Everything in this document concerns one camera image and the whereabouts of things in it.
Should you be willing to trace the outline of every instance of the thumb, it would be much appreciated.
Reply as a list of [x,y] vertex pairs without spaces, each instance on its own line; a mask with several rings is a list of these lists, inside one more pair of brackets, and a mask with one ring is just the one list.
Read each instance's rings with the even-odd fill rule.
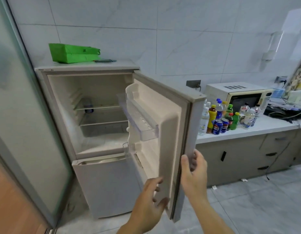
[[170,199],[168,197],[163,198],[159,204],[158,204],[158,209],[160,211],[160,213],[162,214],[164,212],[164,209],[166,208],[166,206],[168,205]]
[[189,168],[189,161],[186,154],[182,155],[181,157],[181,167],[182,167],[182,174],[188,175],[190,174],[190,168]]

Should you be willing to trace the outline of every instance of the person's arm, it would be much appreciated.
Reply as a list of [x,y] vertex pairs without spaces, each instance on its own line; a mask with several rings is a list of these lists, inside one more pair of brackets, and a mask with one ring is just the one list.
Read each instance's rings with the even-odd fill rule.
[[207,162],[203,155],[195,149],[196,169],[191,173],[188,157],[181,158],[181,184],[191,203],[203,233],[232,234],[234,233],[211,207],[207,197]]
[[153,229],[160,221],[164,209],[168,205],[169,199],[162,199],[157,206],[154,205],[154,192],[159,192],[162,177],[148,179],[143,190],[137,198],[129,221],[123,225],[117,234],[142,234]]

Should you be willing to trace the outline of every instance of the hand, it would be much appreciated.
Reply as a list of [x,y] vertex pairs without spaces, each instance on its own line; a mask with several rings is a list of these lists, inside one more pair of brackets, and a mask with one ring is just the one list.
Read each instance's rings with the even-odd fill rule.
[[157,184],[162,183],[163,178],[148,179],[137,198],[129,221],[118,233],[145,233],[153,229],[160,221],[165,207],[169,203],[168,198],[162,199],[157,206],[154,205],[154,192],[159,192]]
[[192,173],[190,171],[187,155],[183,155],[181,158],[181,184],[190,203],[197,199],[208,201],[207,161],[197,149],[195,149],[194,155],[195,157],[192,164],[196,165],[197,167]]

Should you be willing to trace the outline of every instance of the countertop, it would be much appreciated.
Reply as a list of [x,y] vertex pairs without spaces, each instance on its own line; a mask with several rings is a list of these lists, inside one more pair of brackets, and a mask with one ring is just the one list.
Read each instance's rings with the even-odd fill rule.
[[225,133],[219,135],[214,134],[204,134],[203,136],[198,135],[196,144],[199,143],[209,143],[214,141],[221,141],[226,139],[236,139],[253,135],[268,134],[286,130],[301,129],[301,120],[294,121],[293,123],[287,122],[285,120],[270,118],[265,115],[260,115],[256,120],[253,127],[244,129],[238,127],[236,130],[229,130]]

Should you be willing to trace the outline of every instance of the microwave vent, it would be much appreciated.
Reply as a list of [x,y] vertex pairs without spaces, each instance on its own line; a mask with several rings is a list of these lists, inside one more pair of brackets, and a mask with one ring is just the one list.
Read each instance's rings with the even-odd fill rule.
[[241,85],[231,85],[231,86],[224,86],[224,88],[227,88],[229,90],[238,90],[238,89],[246,89],[247,87]]

